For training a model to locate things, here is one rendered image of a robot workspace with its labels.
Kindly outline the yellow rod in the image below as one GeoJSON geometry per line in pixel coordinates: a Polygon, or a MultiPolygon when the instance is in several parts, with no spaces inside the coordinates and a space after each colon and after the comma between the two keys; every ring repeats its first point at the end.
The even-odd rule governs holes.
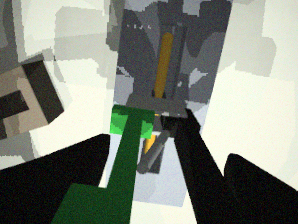
{"type": "MultiPolygon", "coordinates": [[[[166,73],[168,73],[168,65],[170,59],[170,51],[172,51],[173,35],[165,34],[162,36],[160,57],[158,57],[156,80],[154,80],[154,97],[162,97],[164,92],[166,73]]],[[[150,139],[145,139],[144,153],[148,151],[150,145],[153,144],[156,135],[150,135],[150,139]]]]}

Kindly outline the grey block with narrow slot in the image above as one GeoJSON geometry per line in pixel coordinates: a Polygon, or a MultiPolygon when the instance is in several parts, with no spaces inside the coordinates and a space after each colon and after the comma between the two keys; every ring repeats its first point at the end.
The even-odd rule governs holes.
{"type": "MultiPolygon", "coordinates": [[[[165,79],[166,99],[192,109],[204,131],[234,0],[125,0],[114,104],[129,93],[152,95],[162,36],[173,35],[165,79]]],[[[148,172],[136,172],[134,201],[184,206],[186,183],[173,137],[148,172]]]]}

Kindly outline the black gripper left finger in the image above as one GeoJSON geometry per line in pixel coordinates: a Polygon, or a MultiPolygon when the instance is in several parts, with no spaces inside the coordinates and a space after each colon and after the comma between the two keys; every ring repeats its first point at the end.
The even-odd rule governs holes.
{"type": "Polygon", "coordinates": [[[110,139],[100,133],[39,159],[0,169],[0,224],[51,224],[72,183],[98,188],[110,139]]]}

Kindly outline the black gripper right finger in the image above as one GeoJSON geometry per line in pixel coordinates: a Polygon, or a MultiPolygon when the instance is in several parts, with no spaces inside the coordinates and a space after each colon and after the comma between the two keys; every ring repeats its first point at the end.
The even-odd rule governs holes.
{"type": "Polygon", "coordinates": [[[267,204],[279,224],[298,224],[298,192],[238,153],[227,155],[223,177],[235,201],[267,204]]]}

